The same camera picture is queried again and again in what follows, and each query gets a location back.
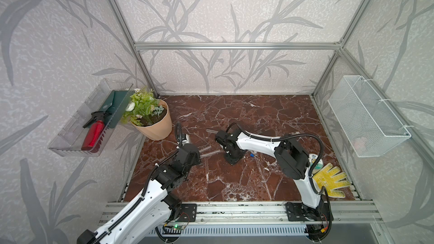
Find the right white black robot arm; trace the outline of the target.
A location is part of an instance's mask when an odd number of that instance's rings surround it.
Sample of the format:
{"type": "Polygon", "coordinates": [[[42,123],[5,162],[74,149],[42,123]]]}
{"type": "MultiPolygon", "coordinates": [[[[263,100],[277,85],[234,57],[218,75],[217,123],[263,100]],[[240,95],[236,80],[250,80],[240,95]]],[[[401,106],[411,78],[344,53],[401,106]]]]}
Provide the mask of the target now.
{"type": "Polygon", "coordinates": [[[295,134],[286,137],[269,137],[253,134],[242,129],[230,133],[220,130],[215,141],[225,152],[225,160],[234,165],[247,151],[255,151],[276,159],[283,174],[294,180],[301,196],[302,204],[311,209],[320,205],[323,188],[313,182],[313,169],[324,152],[323,141],[313,134],[295,134]],[[309,163],[309,153],[297,141],[300,137],[310,137],[319,143],[320,151],[314,164],[309,163]]]}

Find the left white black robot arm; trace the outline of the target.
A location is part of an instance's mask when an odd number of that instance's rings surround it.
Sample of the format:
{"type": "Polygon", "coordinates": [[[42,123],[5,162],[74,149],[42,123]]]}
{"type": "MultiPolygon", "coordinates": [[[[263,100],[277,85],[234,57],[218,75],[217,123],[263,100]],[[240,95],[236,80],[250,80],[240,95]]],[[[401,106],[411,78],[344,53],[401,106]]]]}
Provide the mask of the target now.
{"type": "Polygon", "coordinates": [[[153,229],[180,217],[182,202],[171,192],[186,181],[192,167],[201,163],[197,146],[176,149],[171,163],[156,166],[142,191],[120,212],[95,231],[85,230],[78,244],[137,244],[153,229]]]}

